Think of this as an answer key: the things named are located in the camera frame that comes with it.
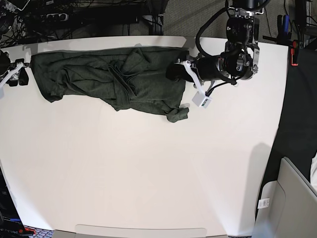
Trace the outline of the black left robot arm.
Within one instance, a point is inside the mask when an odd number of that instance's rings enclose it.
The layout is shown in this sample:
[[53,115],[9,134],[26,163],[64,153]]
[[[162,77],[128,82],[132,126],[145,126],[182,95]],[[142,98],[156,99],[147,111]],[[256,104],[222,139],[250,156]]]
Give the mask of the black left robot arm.
[[[259,19],[256,17],[268,4],[266,0],[234,0],[215,13],[198,31],[195,44],[199,54],[193,58],[185,55],[166,70],[166,77],[176,81],[194,79],[182,63],[190,63],[190,69],[201,82],[222,80],[234,85],[237,80],[247,80],[258,72],[260,49],[258,47]],[[201,45],[204,31],[223,13],[228,13],[225,50],[219,55],[207,53]]]

